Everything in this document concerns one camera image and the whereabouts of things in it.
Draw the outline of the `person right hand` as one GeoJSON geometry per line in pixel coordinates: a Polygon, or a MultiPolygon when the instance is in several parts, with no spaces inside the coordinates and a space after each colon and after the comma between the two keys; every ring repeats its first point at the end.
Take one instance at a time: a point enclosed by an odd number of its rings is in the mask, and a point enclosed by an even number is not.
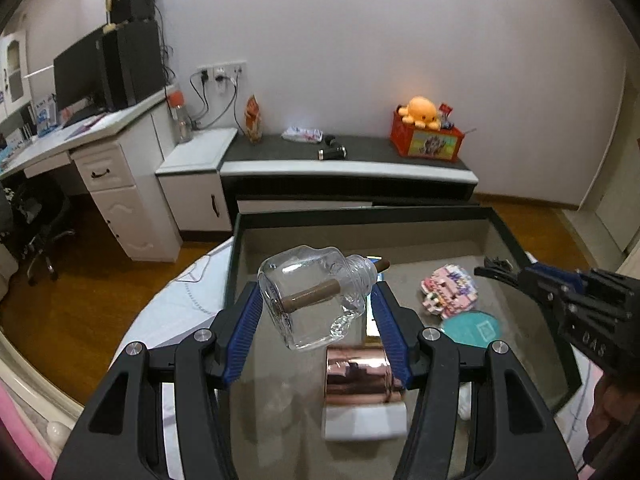
{"type": "Polygon", "coordinates": [[[628,426],[639,409],[639,391],[603,375],[593,390],[593,406],[587,418],[588,444],[582,458],[591,468],[606,441],[621,426],[628,426]]]}

